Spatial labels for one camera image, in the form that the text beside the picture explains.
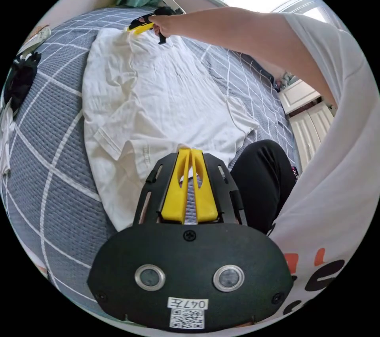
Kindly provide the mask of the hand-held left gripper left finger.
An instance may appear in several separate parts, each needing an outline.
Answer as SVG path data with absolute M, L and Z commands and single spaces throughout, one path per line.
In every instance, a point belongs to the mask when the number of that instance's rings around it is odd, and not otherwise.
M 167 222 L 185 222 L 189 168 L 190 149 L 180 149 L 161 210 L 161 217 Z

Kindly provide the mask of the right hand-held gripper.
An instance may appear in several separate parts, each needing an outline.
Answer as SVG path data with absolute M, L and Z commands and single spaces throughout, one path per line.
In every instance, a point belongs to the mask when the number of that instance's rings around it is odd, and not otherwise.
M 185 12 L 182 11 L 182 9 L 176 9 L 173 10 L 171 7 L 164 6 L 157 8 L 154 12 L 148 13 L 141 18 L 139 18 L 137 21 L 133 21 L 128 27 L 127 31 L 131 31 L 133 34 L 138 35 L 142 34 L 146 31 L 153 29 L 153 23 L 149 21 L 149 17 L 154 15 L 182 15 L 185 14 Z

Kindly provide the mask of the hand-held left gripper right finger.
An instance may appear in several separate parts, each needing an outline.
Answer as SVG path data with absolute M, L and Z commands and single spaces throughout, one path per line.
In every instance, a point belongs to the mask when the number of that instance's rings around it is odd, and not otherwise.
M 210 223 L 218 218 L 205 159 L 201 150 L 191 150 L 194 179 L 199 178 L 201 184 L 194 183 L 194 201 L 197 223 Z

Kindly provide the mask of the person's right hand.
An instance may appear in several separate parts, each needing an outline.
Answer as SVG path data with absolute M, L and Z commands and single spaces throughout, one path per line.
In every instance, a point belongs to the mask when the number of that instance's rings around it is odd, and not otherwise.
M 168 38 L 174 34 L 173 27 L 179 15 L 153 15 L 149 21 L 153 24 L 153 32 L 159 37 L 160 34 Z

